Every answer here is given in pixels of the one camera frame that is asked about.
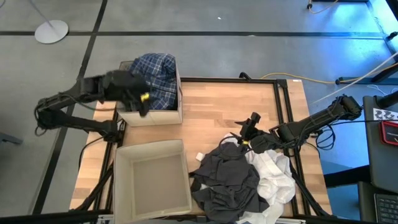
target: wooden table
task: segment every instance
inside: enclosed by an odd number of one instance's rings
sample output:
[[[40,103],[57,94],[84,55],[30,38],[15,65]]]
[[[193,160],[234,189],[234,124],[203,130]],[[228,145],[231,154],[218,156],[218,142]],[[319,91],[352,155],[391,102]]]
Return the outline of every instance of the wooden table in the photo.
[[[288,80],[290,105],[295,121],[306,118],[308,113],[307,101],[300,80]],[[194,171],[200,165],[195,159],[198,152],[207,153],[217,147],[220,139],[229,132],[239,133],[240,126],[235,121],[243,121],[250,117],[253,111],[261,115],[259,129],[268,130],[277,126],[278,115],[275,105],[275,94],[272,85],[257,83],[205,83],[182,82],[183,91],[183,123],[165,126],[127,127],[124,136],[124,145],[142,144],[145,142],[161,141],[166,139],[183,139],[187,154],[188,171]],[[284,102],[282,90],[281,102]],[[114,108],[113,102],[98,108]],[[287,112],[282,104],[285,122]],[[111,111],[96,111],[94,119],[103,121],[112,119]],[[90,133],[87,142],[99,137],[97,133]],[[103,163],[106,143],[98,141],[85,150],[80,171],[77,177],[70,208],[79,206],[98,183]],[[317,150],[309,145],[303,145],[300,152],[305,183],[315,200],[322,208],[331,214],[330,203],[323,179],[322,167]],[[104,207],[103,194],[101,208]],[[302,198],[297,188],[298,211],[303,214]],[[196,203],[193,203],[193,214],[201,214]],[[283,217],[291,217],[291,204],[285,205]]]

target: blue plaid shirt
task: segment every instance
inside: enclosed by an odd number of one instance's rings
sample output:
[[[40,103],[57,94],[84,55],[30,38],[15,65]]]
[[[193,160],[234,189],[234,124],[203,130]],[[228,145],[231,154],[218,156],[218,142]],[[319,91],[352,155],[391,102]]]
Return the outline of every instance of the blue plaid shirt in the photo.
[[[170,54],[145,54],[136,58],[130,66],[131,73],[145,76],[150,86],[152,110],[170,110],[177,97],[175,57]]]

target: white round base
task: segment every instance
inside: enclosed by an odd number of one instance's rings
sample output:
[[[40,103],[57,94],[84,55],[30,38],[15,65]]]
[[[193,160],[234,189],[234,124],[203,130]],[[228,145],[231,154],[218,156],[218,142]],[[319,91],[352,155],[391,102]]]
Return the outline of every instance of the white round base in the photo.
[[[40,25],[35,32],[35,38],[42,44],[52,44],[62,40],[69,31],[68,24],[63,21],[50,21],[50,26],[47,22]]]

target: gray floor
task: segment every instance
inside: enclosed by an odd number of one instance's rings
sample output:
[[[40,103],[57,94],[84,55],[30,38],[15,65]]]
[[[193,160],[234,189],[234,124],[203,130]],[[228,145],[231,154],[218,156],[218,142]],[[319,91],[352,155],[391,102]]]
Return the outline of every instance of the gray floor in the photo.
[[[71,31],[91,31],[101,0],[34,0],[49,19],[61,19]],[[372,1],[383,29],[395,31],[397,22],[383,0]],[[338,3],[312,15],[306,1],[295,0],[109,0],[100,31],[267,31],[267,32],[379,32],[363,3]],[[314,4],[314,10],[328,3]],[[34,31],[43,20],[26,0],[7,1],[0,8],[0,31]],[[70,88],[78,75],[89,37],[68,36],[42,45],[32,36],[0,36],[0,131],[24,140],[21,146],[0,144],[0,216],[31,212],[52,153],[56,131],[34,136],[33,108],[40,98]],[[118,68],[120,61],[147,52],[167,52],[177,58],[185,77],[252,77],[287,72],[320,80],[360,76],[391,54],[383,40],[321,37],[97,37],[85,76]],[[330,104],[310,104],[340,88],[304,81],[311,113]],[[390,91],[393,86],[381,86]],[[343,93],[359,102],[379,95],[363,85]],[[76,106],[75,116],[93,112]],[[368,164],[364,124],[336,126],[336,146],[321,151],[325,173]],[[44,212],[67,211],[77,175],[78,155],[86,134],[68,130],[60,160],[44,205]],[[354,188],[329,190],[333,213],[358,219]]]

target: empty cardboard box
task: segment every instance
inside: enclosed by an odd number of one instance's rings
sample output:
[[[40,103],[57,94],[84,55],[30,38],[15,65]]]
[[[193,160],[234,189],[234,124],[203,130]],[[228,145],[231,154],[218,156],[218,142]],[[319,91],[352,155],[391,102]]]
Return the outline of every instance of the empty cardboard box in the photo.
[[[121,70],[128,70],[133,61],[121,62]],[[145,117],[141,117],[138,111],[126,112],[118,110],[120,117],[132,127],[161,125],[161,124],[181,124],[182,123],[182,92],[181,92],[181,78],[178,74],[178,68],[175,66],[175,73],[177,77],[177,110],[149,110]]]
[[[115,224],[189,213],[192,198],[182,140],[116,149],[113,190]]]

